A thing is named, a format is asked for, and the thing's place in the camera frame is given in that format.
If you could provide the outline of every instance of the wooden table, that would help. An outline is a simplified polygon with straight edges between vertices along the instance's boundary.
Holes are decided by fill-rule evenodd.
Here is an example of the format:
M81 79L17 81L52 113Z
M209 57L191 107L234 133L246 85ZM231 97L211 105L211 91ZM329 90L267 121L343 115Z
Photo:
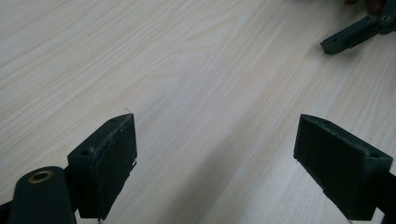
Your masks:
M0 202L129 110L138 161L105 223L348 223L292 154L305 113L396 156L395 34L319 46L363 15L340 1L1 1Z

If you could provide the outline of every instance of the light wood grain surface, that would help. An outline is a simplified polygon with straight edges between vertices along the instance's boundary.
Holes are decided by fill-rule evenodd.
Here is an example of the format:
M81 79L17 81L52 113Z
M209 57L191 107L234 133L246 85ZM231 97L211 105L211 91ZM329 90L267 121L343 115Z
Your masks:
M348 223L292 151L305 113L396 157L395 34L319 46L363 15L335 0L0 1L0 203L130 110L137 165L104 223Z

